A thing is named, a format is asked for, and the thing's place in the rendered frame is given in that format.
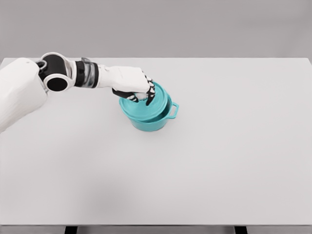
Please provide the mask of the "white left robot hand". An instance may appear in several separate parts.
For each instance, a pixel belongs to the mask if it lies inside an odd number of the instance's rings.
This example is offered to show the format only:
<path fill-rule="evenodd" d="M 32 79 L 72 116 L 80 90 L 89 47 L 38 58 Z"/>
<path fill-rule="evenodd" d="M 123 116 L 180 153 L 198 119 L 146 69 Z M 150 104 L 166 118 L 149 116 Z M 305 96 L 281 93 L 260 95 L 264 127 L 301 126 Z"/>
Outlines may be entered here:
<path fill-rule="evenodd" d="M 149 106 L 156 96 L 155 84 L 141 68 L 129 66 L 113 66 L 110 68 L 112 75 L 112 92 L 114 95 L 132 102 L 146 100 Z"/>

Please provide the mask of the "teal pot lid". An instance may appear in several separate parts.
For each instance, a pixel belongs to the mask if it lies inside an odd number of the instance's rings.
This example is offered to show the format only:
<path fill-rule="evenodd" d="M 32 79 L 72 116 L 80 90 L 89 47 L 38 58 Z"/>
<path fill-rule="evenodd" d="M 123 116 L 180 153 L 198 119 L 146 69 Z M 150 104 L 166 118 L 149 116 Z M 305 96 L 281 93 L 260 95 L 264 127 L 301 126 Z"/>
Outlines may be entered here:
<path fill-rule="evenodd" d="M 139 102 L 133 102 L 125 98 L 119 99 L 119 105 L 127 117 L 138 121 L 147 121 L 156 118 L 165 110 L 169 94 L 157 82 L 154 82 L 154 85 L 156 94 L 148 106 L 146 105 L 147 99 Z"/>

